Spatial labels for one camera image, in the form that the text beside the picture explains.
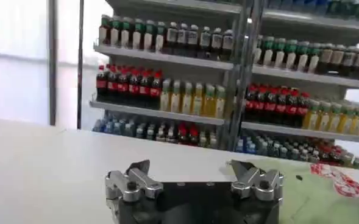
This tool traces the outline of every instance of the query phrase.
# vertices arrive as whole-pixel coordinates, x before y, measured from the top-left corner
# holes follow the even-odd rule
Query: plastic bottle
[[[171,79],[166,79],[163,82],[162,93],[160,95],[160,110],[171,111]]]
[[[190,114],[193,101],[193,85],[190,82],[185,84],[185,94],[182,97],[182,113]]]
[[[224,117],[225,104],[226,104],[226,89],[222,86],[217,86],[215,118],[222,119]]]
[[[155,72],[154,79],[151,84],[151,108],[160,108],[160,95],[162,93],[162,70]]]
[[[157,23],[157,34],[156,34],[156,53],[163,53],[163,48],[166,46],[167,29],[164,22]]]
[[[196,91],[193,97],[191,114],[200,116],[202,114],[202,106],[204,104],[204,86],[196,83]]]
[[[180,113],[180,81],[175,80],[171,95],[171,112]]]
[[[331,106],[332,114],[330,115],[330,122],[328,123],[327,131],[337,132],[338,125],[341,119],[342,105],[333,103]]]
[[[213,117],[215,114],[215,87],[211,84],[206,85],[206,95],[204,104],[204,116]]]

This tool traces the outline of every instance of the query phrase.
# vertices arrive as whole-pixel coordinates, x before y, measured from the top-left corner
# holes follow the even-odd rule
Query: bottle label
[[[162,35],[157,35],[156,36],[156,51],[157,52],[162,52],[163,49],[163,43],[164,43],[164,38]]]
[[[152,97],[157,97],[157,96],[160,96],[162,89],[161,88],[151,88],[150,92],[151,92]]]
[[[127,30],[123,30],[121,32],[121,46],[128,47],[129,44],[129,32]]]
[[[118,38],[118,35],[119,35],[118,29],[112,28],[112,32],[111,32],[111,34],[110,34],[110,38],[111,38],[110,44],[111,44],[112,46],[115,46],[115,45],[118,44],[118,39],[119,39],[119,38]]]
[[[271,57],[272,57],[272,50],[267,50],[265,52],[265,58],[263,59],[263,65],[270,65],[271,63]]]
[[[201,115],[201,108],[202,108],[202,98],[201,97],[194,97],[193,114],[200,116]]]
[[[222,36],[220,34],[213,34],[211,38],[212,48],[220,48],[222,43]]]
[[[215,118],[222,118],[224,115],[224,105],[225,105],[225,100],[217,100],[216,102],[216,114],[215,114]]]
[[[197,45],[198,42],[198,33],[196,31],[189,31],[189,38],[187,43],[191,45]]]
[[[222,48],[225,50],[232,50],[233,48],[233,37],[232,36],[224,36],[222,41]]]
[[[314,73],[316,67],[319,63],[319,57],[317,55],[311,57],[311,62],[309,63],[308,72]]]
[[[326,131],[326,127],[328,122],[330,121],[330,116],[328,115],[323,115],[321,117],[321,121],[320,121],[320,126],[319,126],[319,131]]]
[[[133,33],[133,48],[134,49],[140,48],[140,39],[141,39],[141,33],[134,32]]]
[[[174,94],[171,98],[171,112],[178,113],[179,112],[179,95]]]
[[[140,87],[138,85],[129,85],[129,92],[132,94],[138,94]]]
[[[179,30],[178,31],[178,43],[185,44],[186,43],[186,30]]]
[[[149,87],[141,86],[140,87],[140,94],[141,95],[150,95],[151,89]]]
[[[182,113],[190,114],[190,107],[191,107],[191,96],[184,95],[183,97],[183,106],[182,106]]]
[[[210,45],[210,33],[201,33],[201,40],[199,45],[203,47],[209,47]]]
[[[334,51],[332,53],[331,63],[334,65],[339,65],[340,63],[342,63],[343,54],[343,51]]]
[[[300,56],[299,64],[297,66],[297,71],[303,72],[305,69],[305,65],[307,65],[308,56],[303,54]]]
[[[277,56],[275,58],[275,67],[281,68],[283,57],[285,56],[285,53],[283,51],[278,51]]]
[[[162,111],[168,111],[168,100],[169,96],[167,93],[163,93],[160,95],[160,110]]]
[[[330,63],[331,61],[331,56],[332,56],[332,50],[331,49],[324,49],[321,52],[321,57],[320,57],[320,61],[324,62],[324,63]]]
[[[106,88],[106,81],[104,81],[104,80],[97,80],[97,81],[96,81],[96,87],[97,87],[97,88]]]
[[[167,30],[167,41],[175,43],[177,41],[178,30],[169,28]]]

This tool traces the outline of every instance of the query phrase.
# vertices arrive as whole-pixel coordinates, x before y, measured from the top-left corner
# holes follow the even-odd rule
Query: bottle
[[[294,62],[295,66],[297,67],[297,71],[299,72],[305,71],[305,67],[308,61],[308,47],[309,47],[309,42],[307,41],[303,41],[299,43],[296,61]]]
[[[225,104],[226,104],[226,89],[222,86],[217,86],[215,118],[222,119],[224,117]]]
[[[261,65],[269,66],[272,58],[272,45],[274,44],[274,37],[265,37],[261,46],[262,53],[259,62]]]
[[[174,52],[176,55],[186,56],[187,51],[187,41],[188,41],[188,31],[187,24],[182,23],[180,25],[180,29],[178,30],[178,40],[177,47]]]
[[[110,21],[111,17],[102,15],[101,25],[99,26],[99,44],[110,44]]]
[[[352,125],[350,128],[350,134],[359,135],[359,108],[356,108],[356,113],[352,120]]]
[[[315,73],[315,70],[319,63],[320,44],[314,43],[310,45],[307,67],[308,73]]]
[[[171,22],[169,24],[169,28],[167,29],[166,46],[164,46],[163,48],[165,54],[174,54],[177,38],[178,38],[177,23]]]
[[[155,72],[154,79],[151,84],[151,108],[160,108],[160,95],[162,93],[162,70]]]
[[[258,36],[257,46],[254,49],[254,64],[260,64],[260,55],[262,54],[261,44],[262,44],[263,36]]]
[[[151,107],[151,84],[152,84],[152,71],[144,70],[142,72],[143,77],[140,80],[140,91],[139,91],[139,99],[142,103],[140,105],[142,107],[150,108]]]
[[[191,114],[201,116],[202,106],[204,104],[204,86],[201,83],[196,83],[196,92],[193,97]]]
[[[357,48],[355,46],[349,46],[347,48],[347,51],[345,51],[343,55],[343,59],[339,69],[339,75],[345,77],[350,76],[356,56],[357,56]]]
[[[210,58],[212,60],[220,60],[220,53],[221,53],[221,46],[222,46],[222,34],[221,29],[216,28],[213,31],[213,35],[211,36],[211,52]]]
[[[121,31],[121,46],[124,48],[132,48],[133,37],[133,19],[124,17],[123,30]]]
[[[333,49],[334,49],[334,45],[333,44],[326,44],[324,46],[324,48],[321,51],[321,55],[320,55],[320,59],[319,59],[319,63],[318,63],[318,68],[316,70],[316,73],[318,74],[326,74],[329,71],[329,63],[331,62],[331,58],[332,58],[332,54],[333,54]]]
[[[166,79],[163,82],[162,93],[160,95],[160,110],[162,111],[171,111],[170,88],[171,88],[171,79]]]
[[[271,61],[274,62],[274,67],[281,68],[283,57],[285,55],[286,39],[278,38],[274,43],[274,53],[272,55]]]
[[[327,126],[330,122],[331,103],[321,101],[320,106],[321,112],[318,115],[315,129],[318,131],[327,131]]]
[[[205,26],[201,37],[199,39],[199,52],[197,54],[198,58],[209,59],[210,58],[210,43],[211,43],[211,34],[210,28]]]
[[[222,38],[222,52],[220,60],[229,61],[233,49],[233,31],[227,30]]]
[[[198,50],[198,26],[191,25],[189,30],[189,37],[187,39],[187,56],[188,57],[197,57]]]
[[[341,118],[341,114],[340,114],[341,109],[342,109],[342,105],[338,103],[333,103],[331,105],[332,114],[330,115],[330,121],[328,123],[327,131],[337,132],[338,124]]]
[[[206,85],[204,116],[213,117],[215,114],[215,87],[211,84]]]
[[[133,49],[143,50],[144,49],[144,21],[141,19],[135,20],[135,31],[133,32]]]
[[[193,85],[190,82],[186,82],[185,94],[182,97],[182,113],[190,114],[192,101],[193,101]]]
[[[121,31],[122,31],[123,23],[121,21],[121,17],[113,16],[112,21],[112,29],[110,31],[110,45],[111,46],[120,46],[121,41]]]
[[[156,34],[156,53],[163,53],[163,48],[166,46],[167,29],[164,22],[157,23],[157,34]]]
[[[171,96],[171,112],[180,113],[180,81],[175,80]]]
[[[156,24],[152,20],[147,20],[146,31],[144,35],[144,51],[153,52],[156,45]]]
[[[102,100],[106,97],[107,93],[107,77],[104,75],[105,66],[99,66],[99,72],[96,75],[96,92],[97,99]]]
[[[346,106],[345,112],[341,116],[341,120],[338,125],[338,133],[348,134],[350,132],[350,128],[352,126],[352,119],[354,118],[354,107],[353,106]]]

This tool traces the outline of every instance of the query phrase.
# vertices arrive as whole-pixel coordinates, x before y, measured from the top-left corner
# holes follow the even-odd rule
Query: soda bottle
[[[140,104],[139,92],[140,92],[140,72],[136,69],[132,70],[132,76],[129,79],[129,102],[134,105]]]
[[[99,72],[96,75],[97,100],[104,100],[107,93],[107,77],[104,75],[105,66],[99,66]]]
[[[151,107],[151,72],[151,70],[144,70],[140,80],[140,100],[143,102],[141,105],[147,108]]]
[[[160,94],[162,93],[162,70],[155,73],[151,84],[151,107],[158,110],[160,108]]]

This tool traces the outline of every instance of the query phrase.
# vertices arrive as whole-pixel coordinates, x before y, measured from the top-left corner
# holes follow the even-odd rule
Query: red label
[[[138,94],[140,88],[136,85],[129,85],[129,92],[132,94]]]
[[[151,89],[149,87],[144,87],[144,86],[140,87],[141,95],[149,95],[150,92],[151,92]]]
[[[160,88],[151,88],[151,96],[160,96],[161,91],[162,89]]]
[[[128,92],[129,89],[129,85],[126,83],[119,83],[117,87],[119,92]]]
[[[275,103],[266,103],[265,110],[274,111],[276,106]]]
[[[286,106],[286,113],[288,114],[296,114],[297,107]]]
[[[279,113],[283,113],[283,112],[285,112],[285,108],[286,108],[285,105],[277,105],[275,110]]]
[[[97,80],[96,81],[96,87],[97,88],[106,88],[106,81]]]

